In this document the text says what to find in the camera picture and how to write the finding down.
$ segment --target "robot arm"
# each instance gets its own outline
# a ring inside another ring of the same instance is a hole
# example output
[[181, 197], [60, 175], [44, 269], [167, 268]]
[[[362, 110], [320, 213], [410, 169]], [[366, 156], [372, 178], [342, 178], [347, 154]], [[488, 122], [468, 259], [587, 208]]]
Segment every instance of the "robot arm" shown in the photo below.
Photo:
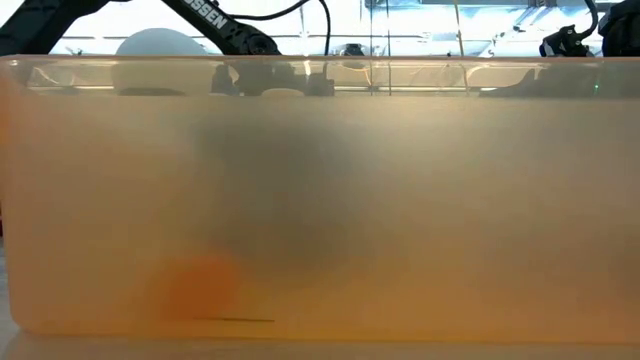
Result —
[[[48, 54], [75, 20], [110, 0], [25, 0], [0, 29], [0, 56]], [[128, 2], [130, 0], [111, 0]], [[217, 1], [162, 0], [225, 55], [280, 55], [271, 37], [222, 11]]]

